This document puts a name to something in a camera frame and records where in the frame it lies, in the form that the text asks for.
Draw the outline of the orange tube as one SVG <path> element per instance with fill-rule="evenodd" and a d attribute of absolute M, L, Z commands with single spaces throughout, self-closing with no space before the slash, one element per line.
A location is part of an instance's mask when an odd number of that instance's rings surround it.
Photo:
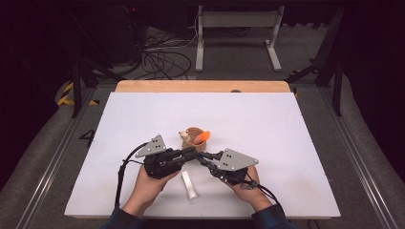
<path fill-rule="evenodd" d="M 192 140 L 192 143 L 195 145 L 199 145 L 202 144 L 204 142 L 206 142 L 207 139 L 210 138 L 211 133 L 209 131 L 205 131 L 197 136 L 194 137 L 194 139 Z"/>

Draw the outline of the person's right hand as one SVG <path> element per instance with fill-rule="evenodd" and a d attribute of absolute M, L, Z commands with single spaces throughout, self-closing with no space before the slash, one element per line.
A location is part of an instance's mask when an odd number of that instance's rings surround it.
<path fill-rule="evenodd" d="M 247 202 L 255 212 L 264 210 L 272 205 L 266 195 L 258 188 L 247 190 L 244 189 L 240 184 L 231 185 L 227 183 L 226 185 L 240 200 Z"/>

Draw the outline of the black computer tower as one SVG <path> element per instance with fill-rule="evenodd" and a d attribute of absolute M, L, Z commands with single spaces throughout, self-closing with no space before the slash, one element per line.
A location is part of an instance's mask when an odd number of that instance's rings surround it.
<path fill-rule="evenodd" d="M 139 8 L 134 5 L 108 5 L 106 20 L 106 49 L 110 62 L 129 65 L 139 63 L 146 33 Z"/>

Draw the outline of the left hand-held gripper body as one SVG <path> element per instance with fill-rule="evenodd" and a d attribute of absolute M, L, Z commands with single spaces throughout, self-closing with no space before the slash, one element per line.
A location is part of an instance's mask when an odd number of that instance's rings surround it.
<path fill-rule="evenodd" d="M 149 177 L 161 179 L 179 171 L 183 165 L 181 150 L 167 148 L 161 135 L 142 146 L 135 157 L 143 157 L 143 165 Z"/>

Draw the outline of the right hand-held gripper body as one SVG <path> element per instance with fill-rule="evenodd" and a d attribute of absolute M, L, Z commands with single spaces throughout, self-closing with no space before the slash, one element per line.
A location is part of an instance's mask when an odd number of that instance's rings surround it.
<path fill-rule="evenodd" d="M 210 174 L 231 185 L 244 183 L 249 166 L 259 163 L 257 158 L 247 156 L 231 149 L 225 149 L 212 156 L 217 163 L 209 165 Z"/>

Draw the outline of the metal floor rail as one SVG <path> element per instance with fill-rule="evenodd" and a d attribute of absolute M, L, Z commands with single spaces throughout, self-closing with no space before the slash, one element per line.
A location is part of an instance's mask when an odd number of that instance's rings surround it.
<path fill-rule="evenodd" d="M 371 205 L 382 225 L 383 229 L 399 229 L 398 224 L 394 219 L 394 215 L 390 211 L 385 199 L 382 197 L 380 190 L 378 189 L 372 174 L 367 168 L 359 150 L 354 144 L 354 141 L 350 135 L 349 129 L 341 116 L 337 115 L 337 112 L 332 106 L 332 98 L 325 88 L 319 88 L 318 92 L 321 94 L 325 101 L 329 112 L 338 128 L 338 132 L 343 138 L 346 152 L 352 166 L 359 177 L 359 180 L 366 192 L 366 195 L 371 202 Z"/>
<path fill-rule="evenodd" d="M 15 229 L 30 229 L 32 223 L 40 210 L 40 207 L 48 194 L 50 188 L 52 187 L 53 181 L 55 176 L 62 164 L 62 161 L 66 155 L 67 148 L 72 140 L 74 135 L 75 129 L 79 124 L 80 120 L 84 112 L 86 111 L 96 89 L 88 89 L 84 93 L 84 97 L 82 98 L 82 107 L 78 110 L 77 114 L 74 118 L 72 118 L 69 122 L 69 125 L 62 136 L 53 157 L 44 172 L 43 176 L 39 179 L 38 185 L 35 188 L 35 191 L 32 194 L 29 204 L 27 205 L 22 217 L 18 221 Z"/>

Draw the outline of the white table board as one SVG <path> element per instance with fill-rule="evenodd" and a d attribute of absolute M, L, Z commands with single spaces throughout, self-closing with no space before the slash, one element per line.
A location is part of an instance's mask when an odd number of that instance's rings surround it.
<path fill-rule="evenodd" d="M 290 219 L 339 216 L 327 175 L 291 93 L 112 93 L 83 162 L 65 213 L 106 218 L 115 197 L 127 199 L 139 171 L 129 163 L 136 147 L 161 135 L 179 149 L 179 133 L 209 131 L 211 154 L 232 149 L 257 159 L 260 182 L 281 202 Z"/>

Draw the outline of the black metal stand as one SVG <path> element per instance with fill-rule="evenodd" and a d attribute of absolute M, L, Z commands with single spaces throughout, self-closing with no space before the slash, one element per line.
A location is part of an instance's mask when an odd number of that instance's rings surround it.
<path fill-rule="evenodd" d="M 304 68 L 299 73 L 292 73 L 287 79 L 287 83 L 292 83 L 309 73 L 318 71 L 318 76 L 315 79 L 317 87 L 326 87 L 332 78 L 333 91 L 332 91 L 332 107 L 337 116 L 341 116 L 340 101 L 341 101 L 341 87 L 343 78 L 343 67 L 340 64 L 338 56 L 333 52 L 335 39 L 339 31 L 341 19 L 344 14 L 344 8 L 339 7 L 331 19 L 329 28 L 323 38 L 323 41 L 318 49 L 315 58 L 311 61 L 311 65 Z"/>
<path fill-rule="evenodd" d="M 119 82 L 123 80 L 122 76 L 119 76 L 117 73 L 113 73 L 107 68 L 102 67 L 100 64 L 96 63 L 94 60 L 88 58 L 77 59 L 73 66 L 73 76 L 72 80 L 74 83 L 74 113 L 73 118 L 78 117 L 79 112 L 84 106 L 84 98 L 82 97 L 82 87 L 81 83 L 89 88 L 95 88 L 98 84 L 96 79 L 96 74 L 94 70 L 103 73 L 108 78 Z"/>

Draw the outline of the person's left hand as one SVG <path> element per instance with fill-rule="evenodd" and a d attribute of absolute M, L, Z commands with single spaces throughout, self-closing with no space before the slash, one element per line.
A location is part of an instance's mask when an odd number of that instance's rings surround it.
<path fill-rule="evenodd" d="M 153 178 L 148 176 L 144 166 L 140 166 L 134 190 L 128 200 L 128 204 L 134 210 L 146 210 L 153 204 L 166 183 L 177 174 L 178 172 L 175 172 L 163 178 Z"/>

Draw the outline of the white tube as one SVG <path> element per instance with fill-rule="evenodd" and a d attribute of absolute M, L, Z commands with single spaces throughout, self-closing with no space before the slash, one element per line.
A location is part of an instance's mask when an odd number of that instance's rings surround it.
<path fill-rule="evenodd" d="M 182 172 L 181 177 L 183 179 L 183 183 L 184 183 L 188 198 L 190 200 L 196 199 L 198 197 L 198 194 L 193 186 L 193 183 L 191 181 L 191 178 L 190 178 L 188 172 L 187 171 Z"/>

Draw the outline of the white metal stand frame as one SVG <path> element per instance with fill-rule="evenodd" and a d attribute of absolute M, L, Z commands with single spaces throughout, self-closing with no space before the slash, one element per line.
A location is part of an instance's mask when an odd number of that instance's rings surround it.
<path fill-rule="evenodd" d="M 197 72 L 203 70 L 204 29 L 249 27 L 273 28 L 272 35 L 265 41 L 265 45 L 273 70 L 280 72 L 282 67 L 275 51 L 275 41 L 281 27 L 284 11 L 284 6 L 270 11 L 205 11 L 203 6 L 199 6 L 196 22 L 198 43 L 195 70 Z"/>

